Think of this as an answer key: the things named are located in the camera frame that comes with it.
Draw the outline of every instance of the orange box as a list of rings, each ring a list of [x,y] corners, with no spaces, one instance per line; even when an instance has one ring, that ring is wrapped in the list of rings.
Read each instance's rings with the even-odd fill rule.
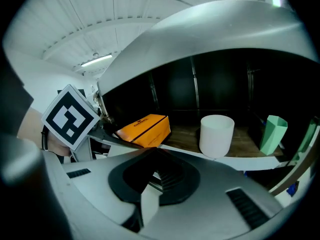
[[[124,141],[150,148],[158,147],[170,132],[168,116],[149,114],[115,133]]]

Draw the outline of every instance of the black vent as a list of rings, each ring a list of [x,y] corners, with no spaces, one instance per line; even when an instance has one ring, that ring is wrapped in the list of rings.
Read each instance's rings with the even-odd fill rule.
[[[264,212],[240,188],[226,194],[252,230],[268,221]]]
[[[91,171],[89,169],[81,169],[81,170],[67,172],[66,175],[68,175],[69,178],[72,179],[72,178],[79,177],[81,175],[85,175],[88,173],[91,173]]]

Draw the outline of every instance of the wooden surface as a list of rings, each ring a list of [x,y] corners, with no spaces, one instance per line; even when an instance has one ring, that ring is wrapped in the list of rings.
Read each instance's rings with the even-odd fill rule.
[[[182,150],[201,153],[199,149],[200,124],[199,125],[170,125],[171,135],[163,144]],[[283,156],[278,146],[270,156]],[[260,152],[257,145],[248,135],[248,127],[234,127],[231,146],[226,157],[234,158],[260,158],[266,155]]]

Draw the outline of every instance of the ceiling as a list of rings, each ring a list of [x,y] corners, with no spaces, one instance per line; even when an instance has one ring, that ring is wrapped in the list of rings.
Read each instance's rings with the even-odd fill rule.
[[[162,19],[215,0],[27,0],[3,45],[98,78],[119,53]],[[271,0],[256,0],[271,3]],[[112,58],[81,67],[93,53]]]

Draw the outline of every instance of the white cylinder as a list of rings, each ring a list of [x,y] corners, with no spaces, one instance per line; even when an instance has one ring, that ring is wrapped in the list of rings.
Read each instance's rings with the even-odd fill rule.
[[[201,119],[200,150],[210,158],[225,156],[231,145],[235,122],[225,115],[213,114]]]

